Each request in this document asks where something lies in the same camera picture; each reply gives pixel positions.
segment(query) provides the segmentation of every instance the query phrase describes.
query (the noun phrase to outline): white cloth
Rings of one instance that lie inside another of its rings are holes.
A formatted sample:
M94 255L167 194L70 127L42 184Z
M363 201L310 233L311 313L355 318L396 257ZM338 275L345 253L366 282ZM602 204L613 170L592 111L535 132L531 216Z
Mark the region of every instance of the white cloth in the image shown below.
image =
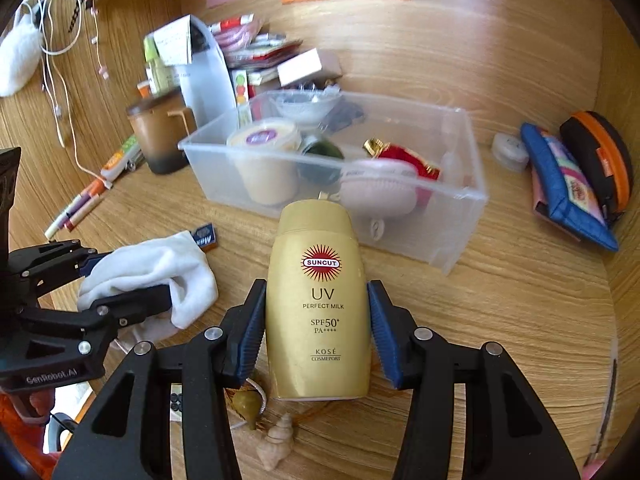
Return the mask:
M95 300L154 285L169 285L172 309L118 331L129 351L139 341L160 341L196 321L218 298L207 258L188 231L121 247L105 256L82 282L78 310Z

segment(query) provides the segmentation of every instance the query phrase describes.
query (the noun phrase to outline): brown cup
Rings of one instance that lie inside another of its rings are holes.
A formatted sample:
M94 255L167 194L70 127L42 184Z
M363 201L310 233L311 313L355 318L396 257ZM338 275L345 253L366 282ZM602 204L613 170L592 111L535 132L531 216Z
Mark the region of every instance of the brown cup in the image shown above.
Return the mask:
M189 163L178 142L197 126L180 88L140 100L127 108L127 116L151 171L173 173Z

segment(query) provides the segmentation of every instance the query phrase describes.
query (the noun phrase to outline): paper box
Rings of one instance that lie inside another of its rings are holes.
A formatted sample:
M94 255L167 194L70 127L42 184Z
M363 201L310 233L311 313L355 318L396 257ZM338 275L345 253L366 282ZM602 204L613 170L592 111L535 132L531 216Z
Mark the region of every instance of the paper box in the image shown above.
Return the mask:
M342 75L340 62L330 50L315 48L278 65L280 84L334 79Z

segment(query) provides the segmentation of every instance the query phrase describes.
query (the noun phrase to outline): marker pen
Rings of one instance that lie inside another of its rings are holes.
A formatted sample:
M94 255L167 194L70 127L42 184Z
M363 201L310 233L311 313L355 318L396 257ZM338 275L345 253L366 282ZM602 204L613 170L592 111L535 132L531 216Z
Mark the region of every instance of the marker pen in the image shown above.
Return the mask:
M62 229L65 225L65 222L68 220L68 216L66 215L69 211L71 211L76 205L78 205L84 197L82 193L76 195L76 197L71 201L69 205L67 205L60 215L51 223L51 225L44 231L44 235L47 237L47 240L51 240L56 232Z
M83 191L82 193L80 193L80 195L82 195L82 200L77 202L75 206L73 206L69 211L66 212L66 216L68 218L71 218L73 215L75 215L76 212L79 211L84 204L86 204L87 202L89 202L89 200L91 200L91 195L89 195L87 192Z
M86 204L84 204L75 215L73 215L67 222L65 222L65 227L69 232L73 231L78 224L87 216L94 208L102 201L102 195L96 195L89 200Z
M107 189L104 185L104 181L101 178L95 178L94 181L85 187L82 192L87 193L90 196L96 196L102 194Z

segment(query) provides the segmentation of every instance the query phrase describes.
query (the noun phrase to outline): cup lid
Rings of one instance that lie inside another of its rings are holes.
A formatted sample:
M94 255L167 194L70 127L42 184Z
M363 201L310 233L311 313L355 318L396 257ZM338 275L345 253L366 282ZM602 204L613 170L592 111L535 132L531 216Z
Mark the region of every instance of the cup lid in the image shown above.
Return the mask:
M173 97L177 96L177 95L182 95L182 90L180 89L179 86L175 87L175 88L171 88L169 90L166 90L165 92L161 92L159 94L155 94L155 95L151 95L149 97L145 97L140 99L140 101L138 101L137 103L131 105L129 108L127 108L127 115L128 116L133 116L133 115L137 115L139 113L142 112L146 112L147 110L151 110L151 108L154 108L156 106L158 106L159 104L168 101L169 99L172 99Z
M293 152L300 146L300 140L300 131L293 121L265 119L238 130L229 136L226 145Z

